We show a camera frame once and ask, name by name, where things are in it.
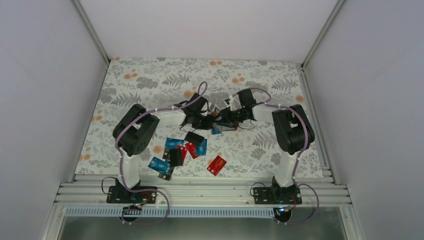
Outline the blue card bottom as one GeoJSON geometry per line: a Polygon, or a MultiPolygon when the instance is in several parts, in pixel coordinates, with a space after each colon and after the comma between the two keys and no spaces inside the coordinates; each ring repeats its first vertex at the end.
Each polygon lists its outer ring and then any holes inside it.
{"type": "Polygon", "coordinates": [[[216,128],[212,128],[211,129],[211,134],[212,135],[219,135],[219,134],[221,134],[222,132],[220,131],[220,130],[218,130],[218,129],[216,129],[216,128]]]}

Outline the brown leather card holder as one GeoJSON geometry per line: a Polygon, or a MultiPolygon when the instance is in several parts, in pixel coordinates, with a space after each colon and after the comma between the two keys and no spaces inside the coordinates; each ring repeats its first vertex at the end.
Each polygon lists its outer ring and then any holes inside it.
{"type": "Polygon", "coordinates": [[[212,127],[220,132],[235,131],[238,128],[237,110],[226,107],[223,112],[217,107],[211,112],[213,116],[212,127]]]}

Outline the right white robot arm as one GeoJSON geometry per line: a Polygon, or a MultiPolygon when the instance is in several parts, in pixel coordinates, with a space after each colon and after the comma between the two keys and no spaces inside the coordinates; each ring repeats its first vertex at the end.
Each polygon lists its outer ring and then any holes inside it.
{"type": "Polygon", "coordinates": [[[228,106],[217,114],[214,125],[235,128],[247,120],[273,124],[277,143],[288,154],[281,159],[273,177],[273,184],[276,186],[270,191],[272,200],[282,204],[290,197],[288,187],[298,185],[295,173],[299,158],[315,141],[315,133],[301,105],[270,104],[269,93],[268,100],[257,102],[253,97],[253,90],[267,92],[251,87],[233,94],[228,99],[228,106]]]}

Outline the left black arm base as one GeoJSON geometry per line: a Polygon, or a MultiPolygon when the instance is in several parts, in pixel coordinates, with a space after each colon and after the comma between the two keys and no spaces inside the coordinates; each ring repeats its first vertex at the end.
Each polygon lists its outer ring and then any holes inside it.
{"type": "Polygon", "coordinates": [[[154,204],[157,197],[156,186],[135,186],[133,191],[143,190],[143,192],[130,192],[122,185],[110,186],[106,202],[108,204],[154,204]]]}

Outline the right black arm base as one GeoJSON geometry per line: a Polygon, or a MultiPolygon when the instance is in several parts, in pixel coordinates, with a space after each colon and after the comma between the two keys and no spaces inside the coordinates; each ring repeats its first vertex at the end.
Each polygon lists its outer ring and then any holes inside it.
{"type": "Polygon", "coordinates": [[[303,203],[299,187],[254,187],[252,195],[256,205],[301,205],[303,203]]]}

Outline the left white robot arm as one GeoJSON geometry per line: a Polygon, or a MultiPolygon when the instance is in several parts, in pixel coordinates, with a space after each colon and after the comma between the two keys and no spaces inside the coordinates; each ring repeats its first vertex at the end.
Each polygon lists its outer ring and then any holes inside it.
{"type": "Polygon", "coordinates": [[[200,117],[208,111],[207,100],[195,94],[188,102],[171,107],[147,110],[133,105],[112,132],[115,148],[120,154],[118,182],[122,185],[119,196],[131,203],[139,197],[139,164],[136,157],[149,145],[157,128],[182,126],[190,118],[200,117]]]}

